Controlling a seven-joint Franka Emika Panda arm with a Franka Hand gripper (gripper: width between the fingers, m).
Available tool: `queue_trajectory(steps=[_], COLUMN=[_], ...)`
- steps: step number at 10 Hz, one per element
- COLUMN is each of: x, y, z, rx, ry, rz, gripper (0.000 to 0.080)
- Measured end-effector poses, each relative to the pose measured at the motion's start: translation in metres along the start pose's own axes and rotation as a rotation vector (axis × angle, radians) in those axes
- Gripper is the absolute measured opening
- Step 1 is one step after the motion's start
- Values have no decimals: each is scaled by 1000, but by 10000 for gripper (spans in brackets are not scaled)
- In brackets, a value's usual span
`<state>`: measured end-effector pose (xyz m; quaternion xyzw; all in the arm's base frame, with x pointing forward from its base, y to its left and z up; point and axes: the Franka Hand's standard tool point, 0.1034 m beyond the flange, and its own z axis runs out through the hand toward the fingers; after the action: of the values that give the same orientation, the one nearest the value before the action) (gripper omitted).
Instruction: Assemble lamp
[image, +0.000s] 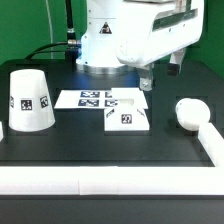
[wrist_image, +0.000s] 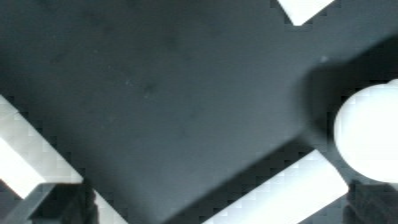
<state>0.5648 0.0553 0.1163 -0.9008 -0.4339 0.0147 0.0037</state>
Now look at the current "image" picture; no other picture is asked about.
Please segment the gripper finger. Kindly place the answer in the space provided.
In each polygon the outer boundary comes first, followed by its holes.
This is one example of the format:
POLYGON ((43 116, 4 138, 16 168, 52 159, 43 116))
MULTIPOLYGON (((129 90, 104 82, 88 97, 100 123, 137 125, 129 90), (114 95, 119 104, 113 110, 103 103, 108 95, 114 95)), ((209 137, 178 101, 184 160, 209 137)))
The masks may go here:
POLYGON ((171 54, 170 61, 167 66, 167 73, 170 76, 176 76, 181 72, 182 62, 184 60, 186 49, 182 48, 171 54))
POLYGON ((149 64, 138 70, 140 78, 140 89, 143 91, 151 91, 154 84, 153 64, 149 64))

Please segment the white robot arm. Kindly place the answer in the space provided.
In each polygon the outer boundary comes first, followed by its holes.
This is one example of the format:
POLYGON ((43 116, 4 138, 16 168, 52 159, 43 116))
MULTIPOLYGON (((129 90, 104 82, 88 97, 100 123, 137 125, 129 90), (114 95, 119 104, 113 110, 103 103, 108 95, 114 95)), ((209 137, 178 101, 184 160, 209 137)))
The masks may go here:
POLYGON ((136 69, 152 89, 154 62, 168 56, 167 73, 181 72, 186 48, 199 41, 204 0, 86 0, 87 30, 80 70, 116 74, 136 69))

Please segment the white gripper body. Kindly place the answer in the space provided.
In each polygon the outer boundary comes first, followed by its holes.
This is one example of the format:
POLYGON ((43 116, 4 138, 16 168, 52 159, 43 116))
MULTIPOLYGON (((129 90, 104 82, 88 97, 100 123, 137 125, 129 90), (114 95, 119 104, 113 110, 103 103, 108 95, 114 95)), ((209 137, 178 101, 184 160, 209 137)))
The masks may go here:
POLYGON ((123 1, 118 14, 116 56, 144 67, 200 39, 204 0, 123 1))

